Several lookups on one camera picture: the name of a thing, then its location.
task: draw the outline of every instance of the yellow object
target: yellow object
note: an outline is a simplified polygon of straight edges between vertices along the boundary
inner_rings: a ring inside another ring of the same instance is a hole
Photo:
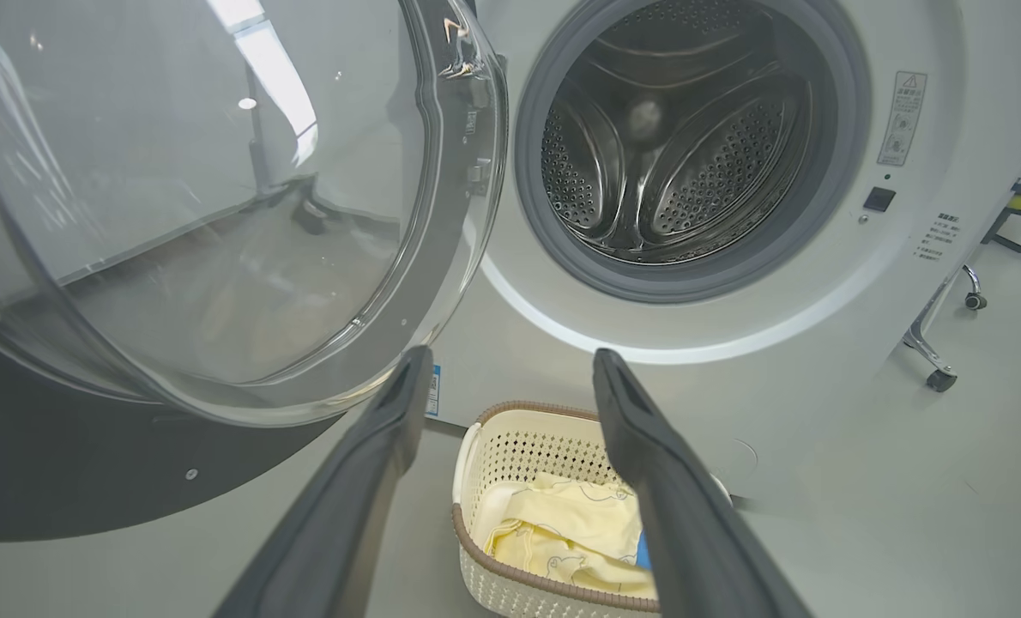
[[[628,487],[539,472],[510,496],[484,552],[557,582],[657,599],[651,572],[636,567],[641,531],[640,508]]]
[[[1006,207],[1012,208],[1012,210],[1021,210],[1021,195],[1015,193],[1013,198],[1010,198],[1009,203],[1006,204]]]

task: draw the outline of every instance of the laundry basket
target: laundry basket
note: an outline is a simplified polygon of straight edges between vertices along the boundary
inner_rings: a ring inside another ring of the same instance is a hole
[[[481,545],[502,521],[510,493],[538,472],[596,484],[618,481],[605,459],[601,426],[590,412],[508,401],[484,412],[469,427],[453,474],[452,517],[460,575],[473,599],[500,615],[659,615],[654,600],[555,582],[484,553]]]

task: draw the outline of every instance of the transparent door glass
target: transparent door glass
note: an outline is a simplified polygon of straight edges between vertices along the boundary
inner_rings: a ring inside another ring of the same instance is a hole
[[[0,0],[0,348],[229,422],[346,410],[459,300],[505,134],[458,0]]]

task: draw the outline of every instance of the floor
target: floor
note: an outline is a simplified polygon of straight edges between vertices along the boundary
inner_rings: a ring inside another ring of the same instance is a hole
[[[1021,255],[974,258],[988,308],[960,305],[959,279],[927,339],[961,374],[945,394],[901,347],[788,503],[742,513],[816,615],[1021,615]],[[256,480],[138,527],[0,544],[0,615],[208,615],[345,418]],[[490,615],[460,582],[448,525],[460,431],[428,422],[401,481],[371,593],[371,617]]]

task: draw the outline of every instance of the black square latch slot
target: black square latch slot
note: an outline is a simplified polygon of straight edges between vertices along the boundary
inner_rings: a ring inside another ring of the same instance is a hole
[[[868,193],[868,198],[865,199],[865,204],[863,207],[867,210],[888,210],[888,204],[891,203],[891,198],[894,198],[895,191],[891,189],[882,189],[880,187],[873,187],[873,190]]]

